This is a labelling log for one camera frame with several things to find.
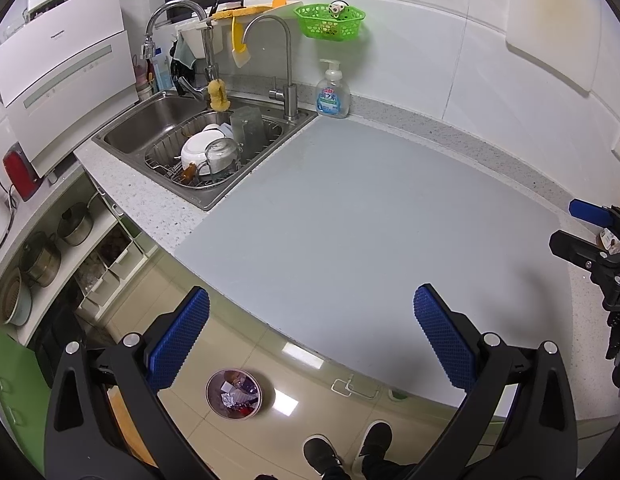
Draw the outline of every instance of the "panda figure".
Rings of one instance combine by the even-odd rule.
[[[330,4],[328,10],[333,18],[338,19],[341,12],[343,12],[347,6],[347,3],[343,0],[336,0]]]

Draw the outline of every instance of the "blue gripper pad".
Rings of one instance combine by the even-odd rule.
[[[478,351],[471,348],[459,329],[475,337],[474,344],[480,333],[464,314],[452,312],[429,283],[421,285],[414,294],[414,315],[452,385],[469,392],[477,380]]]
[[[574,218],[598,225],[599,227],[612,227],[612,215],[607,209],[589,202],[583,202],[583,200],[575,198],[570,202],[570,214]]]
[[[165,320],[173,317],[169,328],[161,331],[163,336],[152,345],[146,359],[146,381],[154,393],[170,388],[187,354],[194,346],[210,314],[210,298],[205,289],[196,287],[190,291],[175,312],[157,317],[146,334],[155,326],[162,327]]]

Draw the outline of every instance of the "green plastic basket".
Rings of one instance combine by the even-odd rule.
[[[312,4],[295,9],[301,32],[315,40],[347,41],[356,38],[365,12],[348,6],[338,18],[334,18],[329,7],[329,4]]]

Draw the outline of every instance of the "metal wire dish basket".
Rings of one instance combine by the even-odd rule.
[[[190,189],[208,189],[218,186],[229,176],[239,171],[243,164],[237,162],[220,173],[196,174],[193,179],[189,179],[184,175],[181,166],[181,148],[190,137],[198,134],[209,124],[229,124],[230,114],[231,112],[206,111],[179,124],[148,148],[146,165],[179,186]],[[267,147],[283,133],[283,128],[274,121],[263,118],[263,125],[265,126],[267,145],[263,146],[254,157],[267,150]]]

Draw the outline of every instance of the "pants leg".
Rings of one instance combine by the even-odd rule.
[[[399,465],[374,455],[363,457],[362,471],[365,480],[401,480],[416,464]]]
[[[323,474],[323,480],[351,480],[349,474],[340,466],[328,468]]]

